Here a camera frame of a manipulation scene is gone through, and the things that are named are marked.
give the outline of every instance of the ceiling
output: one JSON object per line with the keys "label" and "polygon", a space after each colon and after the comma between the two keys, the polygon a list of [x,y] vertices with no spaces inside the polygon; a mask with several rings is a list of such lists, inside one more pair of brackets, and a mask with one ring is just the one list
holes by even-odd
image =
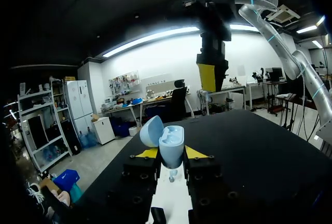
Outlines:
{"label": "ceiling", "polygon": [[[7,0],[5,62],[10,67],[78,65],[127,39],[187,24],[189,20],[165,17],[176,12],[181,3],[181,0]],[[297,42],[327,33],[324,24],[315,31],[296,33],[317,23],[322,16],[319,9],[328,6],[322,0],[315,4],[310,0],[279,0],[279,5],[282,4],[301,18],[289,26],[286,25],[290,22],[274,26],[279,32],[294,36]]]}

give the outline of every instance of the black tabletop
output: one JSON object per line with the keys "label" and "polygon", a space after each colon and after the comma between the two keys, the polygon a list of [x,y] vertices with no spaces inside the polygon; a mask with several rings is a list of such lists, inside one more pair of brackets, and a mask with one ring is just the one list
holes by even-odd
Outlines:
{"label": "black tabletop", "polygon": [[[318,149],[250,111],[232,110],[169,124],[183,126],[185,144],[203,154],[214,155],[223,166],[229,187],[253,199],[271,202],[290,197],[300,187],[332,172],[331,160]],[[105,195],[118,181],[125,160],[145,149],[148,147],[137,134],[77,204],[86,206],[96,202],[103,206]]]}

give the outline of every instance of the person's hand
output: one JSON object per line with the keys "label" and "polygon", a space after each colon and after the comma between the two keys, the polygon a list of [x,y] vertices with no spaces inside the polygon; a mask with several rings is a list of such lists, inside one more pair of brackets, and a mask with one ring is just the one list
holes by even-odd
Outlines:
{"label": "person's hand", "polygon": [[67,191],[62,191],[60,193],[60,195],[57,196],[57,198],[60,202],[63,202],[64,204],[66,204],[69,207],[69,205],[71,203],[71,198]]}

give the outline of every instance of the floor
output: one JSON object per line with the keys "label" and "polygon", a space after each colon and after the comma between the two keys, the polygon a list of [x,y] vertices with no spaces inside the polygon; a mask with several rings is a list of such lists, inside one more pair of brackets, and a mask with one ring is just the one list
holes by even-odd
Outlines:
{"label": "floor", "polygon": [[49,170],[60,175],[66,169],[76,170],[80,179],[77,185],[84,192],[132,137],[117,138],[105,145],[83,150],[80,154],[66,157]]}
{"label": "floor", "polygon": [[[294,122],[293,133],[297,133],[298,126],[303,117],[302,106],[298,106],[297,114]],[[254,112],[255,114],[266,118],[275,124],[280,124],[281,112],[278,113],[278,116],[272,115],[267,112],[266,109],[257,110]],[[290,120],[291,112],[288,112],[288,124]],[[312,109],[305,109],[305,123],[306,123],[306,133],[309,137],[314,123],[316,121],[317,111]],[[320,148],[321,142],[318,142],[314,139],[316,130],[319,129],[319,124],[314,130],[309,142],[315,146],[316,148]],[[306,138],[305,129],[303,128],[303,124],[301,126],[299,136],[303,139]],[[66,169],[76,170],[80,176],[80,180],[77,182],[80,189],[84,192],[92,182],[98,177],[98,175],[106,168],[106,166],[113,160],[113,158],[123,149],[123,147],[130,141],[132,137],[119,138],[114,141],[111,141],[103,146],[99,145],[96,147],[92,147],[86,150],[83,150],[80,154],[66,157],[61,162],[52,167],[49,171],[50,174],[60,175]]]}

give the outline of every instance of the monitor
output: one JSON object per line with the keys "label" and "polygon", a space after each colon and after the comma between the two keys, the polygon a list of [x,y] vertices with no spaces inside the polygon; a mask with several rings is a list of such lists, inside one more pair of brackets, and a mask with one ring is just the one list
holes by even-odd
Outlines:
{"label": "monitor", "polygon": [[273,67],[272,71],[275,74],[275,76],[278,76],[279,78],[283,77],[282,69],[280,67]]}

